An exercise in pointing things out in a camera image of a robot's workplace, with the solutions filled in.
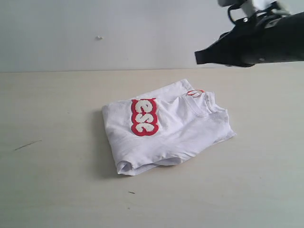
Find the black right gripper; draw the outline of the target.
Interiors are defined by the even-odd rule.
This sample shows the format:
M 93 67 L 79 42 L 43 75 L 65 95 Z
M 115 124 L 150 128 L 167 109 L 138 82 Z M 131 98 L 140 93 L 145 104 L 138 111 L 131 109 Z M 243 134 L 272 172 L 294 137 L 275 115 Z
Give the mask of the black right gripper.
M 236 26 L 206 49 L 195 51 L 197 65 L 248 67 L 263 63 L 303 62 L 304 15 L 265 19 Z

